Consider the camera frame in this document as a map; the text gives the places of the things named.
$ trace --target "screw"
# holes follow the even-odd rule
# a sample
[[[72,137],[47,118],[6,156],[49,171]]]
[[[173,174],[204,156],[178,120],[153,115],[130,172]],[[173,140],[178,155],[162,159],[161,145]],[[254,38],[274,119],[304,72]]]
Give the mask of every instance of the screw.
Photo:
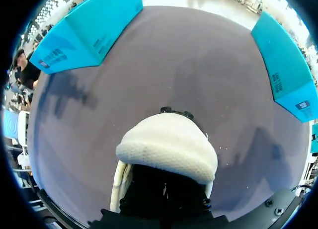
[[[267,199],[265,201],[265,206],[268,207],[268,208],[273,206],[273,204],[274,204],[273,200]]]
[[[284,213],[284,209],[282,209],[282,208],[275,209],[275,215],[281,216],[283,213]]]

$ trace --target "person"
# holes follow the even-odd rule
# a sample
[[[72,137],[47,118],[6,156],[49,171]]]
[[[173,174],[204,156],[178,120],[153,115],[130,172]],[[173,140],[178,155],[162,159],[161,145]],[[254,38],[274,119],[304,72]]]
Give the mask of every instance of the person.
[[[31,56],[32,53],[28,57],[26,57],[23,49],[18,50],[14,58],[14,65],[17,67],[21,67],[21,84],[33,90],[34,88],[36,88],[41,70],[39,70],[29,61]]]

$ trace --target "black metal bracket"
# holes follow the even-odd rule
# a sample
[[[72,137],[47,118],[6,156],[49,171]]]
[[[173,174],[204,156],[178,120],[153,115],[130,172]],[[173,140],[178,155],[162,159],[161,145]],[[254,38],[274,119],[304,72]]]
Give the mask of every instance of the black metal bracket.
[[[172,108],[170,106],[162,107],[160,109],[160,113],[175,113],[175,114],[178,114],[181,116],[185,116],[186,118],[188,118],[190,120],[193,120],[193,118],[194,118],[194,116],[190,112],[188,112],[188,111],[184,111],[184,112],[174,111],[174,110],[172,110]]]

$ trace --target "black shirt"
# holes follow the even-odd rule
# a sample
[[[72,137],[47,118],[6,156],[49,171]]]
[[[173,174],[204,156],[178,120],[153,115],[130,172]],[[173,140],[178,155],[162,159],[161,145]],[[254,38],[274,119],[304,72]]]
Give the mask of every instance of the black shirt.
[[[20,73],[21,83],[29,89],[33,89],[33,83],[39,79],[41,70],[34,66],[30,61],[25,69]]]

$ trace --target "blue sign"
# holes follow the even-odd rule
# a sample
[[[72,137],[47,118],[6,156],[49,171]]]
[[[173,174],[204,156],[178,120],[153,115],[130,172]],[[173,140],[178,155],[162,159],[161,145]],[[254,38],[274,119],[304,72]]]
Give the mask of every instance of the blue sign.
[[[252,29],[274,100],[301,122],[318,118],[318,94],[309,66],[284,28],[264,12]]]
[[[4,137],[18,139],[18,118],[19,114],[16,112],[3,111],[2,130]]]

